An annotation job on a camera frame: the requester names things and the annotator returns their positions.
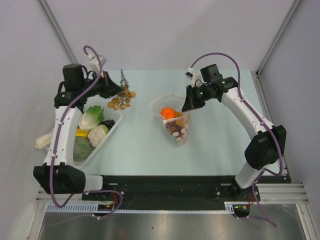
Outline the brown longan bunch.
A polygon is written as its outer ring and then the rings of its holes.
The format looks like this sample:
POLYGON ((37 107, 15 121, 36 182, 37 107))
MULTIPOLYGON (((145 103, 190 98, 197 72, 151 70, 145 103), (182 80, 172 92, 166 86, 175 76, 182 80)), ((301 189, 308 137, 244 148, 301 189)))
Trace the brown longan bunch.
POLYGON ((131 99, 136 97, 136 92, 130 90, 129 82, 127 81, 123 69, 120 70, 120 92, 117 93, 108 102, 107 106, 113 110, 124 110, 131 106, 131 99))

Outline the orange carrot pieces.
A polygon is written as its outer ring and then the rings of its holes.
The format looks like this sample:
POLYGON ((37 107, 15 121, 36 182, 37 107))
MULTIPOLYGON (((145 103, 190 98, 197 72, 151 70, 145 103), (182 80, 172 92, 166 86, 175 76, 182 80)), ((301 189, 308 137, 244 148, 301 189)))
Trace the orange carrot pieces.
POLYGON ((175 114, 175 122, 178 126, 184 128, 185 123, 184 123, 184 115, 182 112, 174 111, 175 114))

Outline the polka dot zip bag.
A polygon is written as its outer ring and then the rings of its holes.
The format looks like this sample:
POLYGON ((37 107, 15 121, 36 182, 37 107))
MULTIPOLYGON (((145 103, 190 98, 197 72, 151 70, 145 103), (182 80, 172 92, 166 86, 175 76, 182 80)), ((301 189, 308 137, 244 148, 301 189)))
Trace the polka dot zip bag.
POLYGON ((178 146, 187 142, 192 121, 191 113, 182 112, 184 103, 185 98, 180 93, 171 91, 149 105, 168 138, 178 146))

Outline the orange tangerine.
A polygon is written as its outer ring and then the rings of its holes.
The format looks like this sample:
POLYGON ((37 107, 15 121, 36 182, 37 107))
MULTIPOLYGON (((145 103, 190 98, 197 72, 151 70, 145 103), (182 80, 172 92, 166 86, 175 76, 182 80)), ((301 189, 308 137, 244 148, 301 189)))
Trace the orange tangerine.
POLYGON ((176 117, 175 111, 170 107, 163 108, 160 112, 160 115, 163 116, 166 120, 176 117))

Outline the red watermelon slice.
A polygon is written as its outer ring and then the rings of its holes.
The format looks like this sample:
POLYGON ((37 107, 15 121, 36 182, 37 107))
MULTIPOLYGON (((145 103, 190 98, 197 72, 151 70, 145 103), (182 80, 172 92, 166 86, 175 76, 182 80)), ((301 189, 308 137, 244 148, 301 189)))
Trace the red watermelon slice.
POLYGON ((177 124, 176 121, 167 122, 165 129, 169 135, 171 135, 179 144, 185 142, 188 139, 188 131, 190 125, 184 123, 182 126, 177 124))

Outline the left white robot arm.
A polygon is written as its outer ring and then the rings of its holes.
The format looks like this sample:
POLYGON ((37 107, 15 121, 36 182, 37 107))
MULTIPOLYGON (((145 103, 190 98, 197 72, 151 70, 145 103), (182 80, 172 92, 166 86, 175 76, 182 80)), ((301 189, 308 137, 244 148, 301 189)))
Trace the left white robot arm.
POLYGON ((74 166, 73 151, 76 129, 88 98, 108 99, 120 92, 107 71, 96 73, 95 79, 84 77, 81 64, 65 65, 64 81, 54 98, 55 124, 50 147, 41 166, 35 166, 33 176, 47 194, 80 194, 93 192, 100 200, 110 196, 111 188, 101 175, 86 175, 74 166))

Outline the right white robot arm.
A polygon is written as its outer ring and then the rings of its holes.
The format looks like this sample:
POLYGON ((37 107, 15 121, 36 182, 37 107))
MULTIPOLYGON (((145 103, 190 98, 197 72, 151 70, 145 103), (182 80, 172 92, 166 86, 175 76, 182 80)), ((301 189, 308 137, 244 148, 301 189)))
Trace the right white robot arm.
POLYGON ((275 162, 283 163, 287 131, 263 117, 242 95, 233 77, 224 78, 218 66, 206 66, 197 73, 189 67, 186 74, 191 84, 186 87, 182 112, 200 109, 206 101, 216 99, 227 107, 246 130, 250 143, 244 151, 245 164, 235 176, 231 196, 242 201, 249 194, 252 183, 275 162))

